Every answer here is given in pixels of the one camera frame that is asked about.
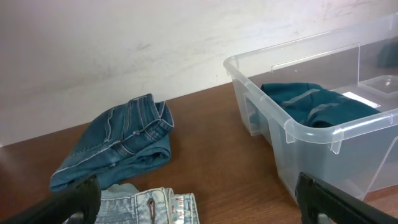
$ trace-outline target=denim fabric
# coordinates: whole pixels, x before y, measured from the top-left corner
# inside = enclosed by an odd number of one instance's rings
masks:
[[[102,191],[102,194],[95,223],[199,224],[193,194],[174,195],[172,189],[165,188],[146,190],[134,195],[128,195],[129,191],[126,189],[121,192],[109,192],[108,189]]]
[[[105,111],[51,176],[50,190],[94,174],[106,189],[164,165],[171,156],[168,133],[173,127],[166,103],[154,103],[151,94]]]

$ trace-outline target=jeans seam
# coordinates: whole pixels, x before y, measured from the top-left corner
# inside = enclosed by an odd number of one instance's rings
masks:
[[[132,197],[130,197],[130,204],[131,204],[131,206],[133,205],[133,203],[134,203],[134,210],[135,210],[135,214],[136,214],[136,218],[138,217],[138,214],[137,214],[137,205],[135,204],[135,199],[136,199],[136,195],[134,194]],[[134,214],[133,214],[133,212],[131,212],[131,220],[134,220]]]
[[[138,97],[132,99],[131,101],[136,101],[136,100],[139,100],[139,99],[142,99],[142,98],[145,98],[145,97],[148,97],[148,95],[145,95],[145,96],[138,96]]]
[[[190,201],[190,203],[189,203],[189,209],[190,209],[190,218],[191,218],[191,223],[193,223],[193,200],[192,200],[192,194],[191,195],[189,195],[189,201]]]
[[[109,139],[111,138],[112,129],[111,129],[111,123],[109,121],[113,117],[113,111],[114,111],[114,108],[112,108],[110,111],[110,114],[108,114],[108,120],[106,121],[106,124],[105,124],[105,125],[108,125],[109,130],[105,127],[106,137],[105,137],[104,143],[109,141]]]
[[[166,206],[166,211],[167,211],[167,212],[166,212],[167,221],[170,222],[171,215],[170,215],[170,213],[169,213],[169,211],[170,211],[169,203],[168,203],[169,198],[167,198],[167,195],[165,194],[165,190],[164,190],[164,189],[162,190],[162,193],[163,193],[163,196],[164,196],[164,198],[165,198],[165,206]]]
[[[145,130],[144,132],[145,132],[145,134],[147,134],[152,140],[157,141],[155,138],[153,138],[153,137],[147,132],[147,130]]]
[[[129,154],[135,155],[134,153],[128,151],[128,150],[123,146],[122,142],[120,143],[120,146],[121,146],[126,152],[128,152]]]
[[[90,150],[96,149],[96,148],[98,148],[98,147],[102,146],[103,144],[104,144],[104,143],[102,142],[102,143],[99,143],[98,145],[96,145],[96,146],[93,146],[93,147],[89,147],[89,148],[83,148],[83,150],[82,150],[82,151],[79,151],[79,152],[76,152],[76,153],[73,153],[73,154],[70,154],[70,155],[71,155],[71,156],[77,156],[77,155],[81,154],[82,152],[87,152],[87,151],[90,151]]]
[[[97,152],[96,154],[90,156],[89,158],[83,159],[82,161],[78,162],[78,163],[75,164],[75,165],[68,166],[68,167],[62,168],[62,169],[60,169],[60,170],[56,170],[56,171],[54,172],[54,174],[51,176],[51,178],[52,178],[55,174],[58,174],[59,172],[65,171],[65,170],[70,169],[70,168],[72,168],[72,167],[76,167],[76,166],[82,164],[83,162],[88,161],[88,160],[94,158],[94,157],[97,156],[99,153],[102,153],[102,152],[104,152],[104,151],[110,149],[112,146],[114,146],[115,144],[117,144],[117,143],[119,143],[119,142],[120,142],[120,141],[116,141],[116,142],[112,143],[110,146],[106,147],[105,149],[102,149],[100,152]]]
[[[144,128],[144,122],[143,122],[143,120],[142,120],[141,109],[140,109],[139,103],[140,103],[140,101],[137,102],[138,116],[139,116],[139,120],[141,121],[141,125],[142,125],[142,127]]]
[[[136,223],[139,224],[137,197],[134,197],[134,208],[136,209]]]
[[[124,133],[129,129],[130,126],[130,109],[131,109],[132,103],[129,101],[127,102],[127,110],[124,114],[124,124],[123,124],[123,132],[122,132],[122,138],[124,137]]]
[[[173,189],[168,190],[168,193],[169,193],[169,194],[166,196],[166,197],[167,197],[167,200],[168,200],[168,201],[171,201],[171,199],[172,199],[173,196],[174,196],[174,191],[173,191]],[[170,210],[169,208],[166,209],[166,214],[167,214],[167,216],[168,216],[169,218],[172,217],[172,215],[171,215],[171,210]]]
[[[128,137],[124,138],[122,142],[124,142],[125,140],[128,140],[128,139],[131,138],[132,136],[135,136],[135,135],[137,135],[137,134],[139,134],[139,133],[144,132],[144,131],[148,128],[148,126],[149,126],[150,124],[152,124],[153,122],[156,122],[156,121],[160,121],[160,120],[159,120],[159,119],[153,120],[153,121],[152,121],[151,123],[149,123],[146,127],[142,128],[141,130],[136,131],[135,133],[133,132],[133,134],[131,134],[131,135],[129,135]]]
[[[132,196],[126,196],[126,197],[121,197],[121,198],[104,198],[104,199],[101,198],[101,201],[103,201],[103,200],[121,200],[121,199],[129,199],[129,198],[132,198],[132,197],[134,197],[134,195],[132,195]]]
[[[160,114],[157,111],[157,108],[156,108],[156,105],[155,105],[153,97],[152,97],[152,103],[149,105],[149,109],[150,109],[150,112],[152,113],[152,115],[154,117],[157,117],[157,119],[160,119]]]
[[[160,110],[161,111],[161,114],[159,115],[159,117],[161,118],[162,116],[163,116],[163,111],[164,111],[164,108],[165,108],[165,105],[166,105],[166,102],[164,102],[163,101],[163,107],[162,107],[162,109]]]
[[[164,121],[166,124],[168,124],[170,127],[172,127],[172,128],[174,128],[174,119],[173,119],[173,115],[172,115],[172,112],[170,111],[170,109],[169,109],[169,107],[167,107],[168,108],[168,110],[169,110],[169,115],[170,115],[170,117],[171,117],[171,119],[172,119],[172,124],[169,124],[167,121],[165,121],[164,119],[162,119],[162,121]]]

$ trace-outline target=brown tabletop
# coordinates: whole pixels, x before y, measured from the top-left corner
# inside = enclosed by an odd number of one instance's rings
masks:
[[[175,129],[171,161],[126,180],[139,190],[171,187],[195,194],[202,223],[299,223],[300,211],[278,178],[271,146],[244,127],[232,84],[169,100]],[[0,220],[48,197],[50,176],[87,124],[0,148]],[[398,217],[398,187],[366,201]]]

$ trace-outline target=white wall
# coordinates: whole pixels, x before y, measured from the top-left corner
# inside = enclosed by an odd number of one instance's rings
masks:
[[[397,0],[2,0],[0,144],[145,93],[230,82],[228,56],[397,11]]]

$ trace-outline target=teal towel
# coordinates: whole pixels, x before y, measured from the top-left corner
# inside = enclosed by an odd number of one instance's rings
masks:
[[[379,113],[359,101],[312,83],[263,84],[261,90],[302,125],[327,128]]]

